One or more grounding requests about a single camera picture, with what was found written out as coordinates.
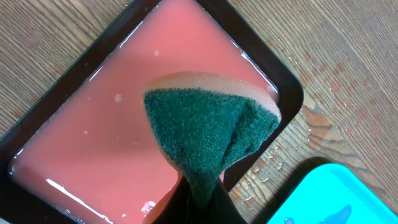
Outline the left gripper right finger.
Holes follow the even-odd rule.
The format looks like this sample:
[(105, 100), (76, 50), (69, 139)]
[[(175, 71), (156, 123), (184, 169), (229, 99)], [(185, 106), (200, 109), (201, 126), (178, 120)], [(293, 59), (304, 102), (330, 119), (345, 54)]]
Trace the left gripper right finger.
[(221, 179), (217, 180), (209, 203), (209, 216), (211, 224), (247, 224), (224, 189)]

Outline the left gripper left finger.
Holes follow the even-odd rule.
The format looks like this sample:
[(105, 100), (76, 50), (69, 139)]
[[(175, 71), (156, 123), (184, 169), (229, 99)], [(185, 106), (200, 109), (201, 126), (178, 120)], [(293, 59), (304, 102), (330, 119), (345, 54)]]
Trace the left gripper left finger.
[(177, 184), (166, 206), (152, 224), (191, 224), (192, 191), (185, 177)]

